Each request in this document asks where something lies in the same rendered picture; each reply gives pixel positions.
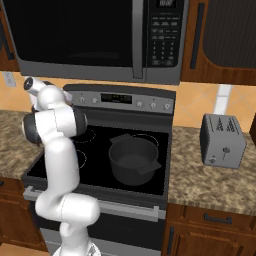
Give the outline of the grey wall socket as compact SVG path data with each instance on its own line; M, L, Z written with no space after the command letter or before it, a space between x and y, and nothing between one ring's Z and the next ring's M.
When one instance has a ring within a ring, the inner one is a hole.
M14 76L11 72L4 71L3 72L3 77L4 77L4 80L5 80L5 83L6 83L7 87L15 87L16 86Z

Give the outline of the brown wooden cupboard door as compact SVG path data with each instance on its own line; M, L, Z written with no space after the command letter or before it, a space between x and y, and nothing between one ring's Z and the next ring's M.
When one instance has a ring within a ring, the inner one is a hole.
M27 203L0 199L0 244L7 243L47 252Z
M171 256L256 256L256 235L170 221L166 222L161 256L167 256L171 226Z

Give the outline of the silver toaster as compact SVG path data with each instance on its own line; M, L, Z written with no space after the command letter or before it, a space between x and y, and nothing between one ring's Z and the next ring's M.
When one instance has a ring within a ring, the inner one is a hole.
M204 114L200 128L202 162L208 166L238 169L246 140L235 116Z

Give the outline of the brown glass-front cupboard door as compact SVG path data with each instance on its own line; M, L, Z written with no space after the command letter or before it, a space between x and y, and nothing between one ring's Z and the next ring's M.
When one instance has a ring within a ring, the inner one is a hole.
M8 60L5 49L3 48L0 51L0 71L18 72L19 66L18 66L16 56L15 56L14 47L13 47L13 44L11 41L11 36L10 36L9 30L8 30L7 21L6 21L4 10L3 10L1 3L0 3L0 20L2 21L2 24L4 27L4 32L6 35L6 39L7 39L10 51L12 53L14 53L14 60Z
M199 3L205 9L190 69ZM181 79L256 86L256 0L189 0Z

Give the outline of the dark grey cooking pot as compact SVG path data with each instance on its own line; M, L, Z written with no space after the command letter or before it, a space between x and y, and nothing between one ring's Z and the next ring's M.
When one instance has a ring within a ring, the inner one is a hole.
M123 134L110 140L108 155L113 176L128 186L149 182L162 165L158 146L149 139Z

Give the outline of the brown wooden drawer front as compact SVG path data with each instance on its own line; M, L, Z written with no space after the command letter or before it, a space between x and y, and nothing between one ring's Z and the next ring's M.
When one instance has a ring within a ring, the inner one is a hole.
M24 186L18 179L0 177L0 199L23 200Z
M232 224L206 221L204 220L204 213L217 218L230 216L232 217ZM169 203L167 207L167 219L181 223L192 223L218 228L223 227L224 229L234 229L240 232L256 234L256 216Z

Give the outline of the black and steel microwave oven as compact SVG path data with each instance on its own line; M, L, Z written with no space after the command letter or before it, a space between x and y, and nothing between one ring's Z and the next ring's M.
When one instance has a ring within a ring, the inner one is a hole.
M132 0L2 0L25 76L178 84L189 0L143 0L143 78L133 77Z

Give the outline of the black and steel stove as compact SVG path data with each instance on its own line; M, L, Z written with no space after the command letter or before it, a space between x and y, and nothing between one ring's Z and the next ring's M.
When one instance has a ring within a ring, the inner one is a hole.
M173 91L104 85L70 84L60 88L72 95L71 105L87 118L86 131L72 138L75 146L80 183L77 194L98 200L145 208L158 206L166 211L170 174L172 123L176 94ZM158 146L162 167L153 178L140 186L128 186L115 179L108 151L114 137L130 134L149 139ZM22 177L24 198L29 201L34 220L51 256L62 244L60 223L39 216L35 210L38 196L48 187L44 150ZM164 219L157 222L116 216L101 212L87 227L91 241L101 256L160 256Z

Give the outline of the dark brown block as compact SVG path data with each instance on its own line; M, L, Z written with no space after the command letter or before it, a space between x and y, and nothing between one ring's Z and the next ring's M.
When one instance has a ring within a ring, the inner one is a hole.
M251 136L251 139L256 147L256 113L254 115L253 121L252 121L252 125L249 131L249 134Z

